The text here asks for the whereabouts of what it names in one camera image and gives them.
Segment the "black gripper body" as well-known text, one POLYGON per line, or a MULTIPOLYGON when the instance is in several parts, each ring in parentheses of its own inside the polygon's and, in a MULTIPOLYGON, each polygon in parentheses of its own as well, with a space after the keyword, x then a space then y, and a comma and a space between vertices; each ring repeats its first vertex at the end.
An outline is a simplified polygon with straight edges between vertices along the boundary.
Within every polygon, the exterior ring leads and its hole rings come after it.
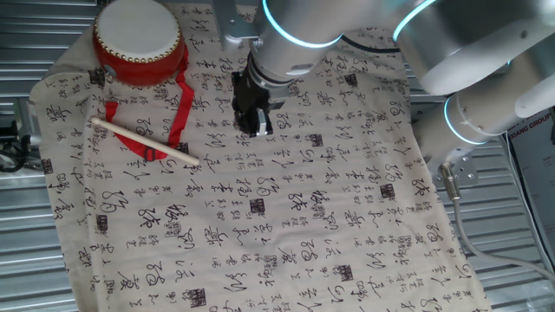
POLYGON ((245 70, 232 72, 232 108, 237 115, 246 115, 251 110, 261 108, 269 111, 269 91, 260 87, 252 77, 256 73, 251 54, 248 55, 245 70))

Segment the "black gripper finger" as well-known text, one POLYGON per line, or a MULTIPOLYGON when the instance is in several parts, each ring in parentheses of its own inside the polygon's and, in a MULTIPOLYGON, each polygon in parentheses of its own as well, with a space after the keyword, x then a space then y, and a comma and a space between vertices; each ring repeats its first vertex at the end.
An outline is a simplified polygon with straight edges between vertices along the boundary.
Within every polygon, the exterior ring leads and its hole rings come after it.
POLYGON ((246 134, 257 133, 257 112, 255 110, 250 110, 247 113, 236 111, 235 120, 236 120, 238 129, 241 132, 246 134))
POLYGON ((256 111, 256 122, 255 134, 259 136, 273 135, 273 127, 270 121, 270 117, 266 111, 258 108, 256 111))

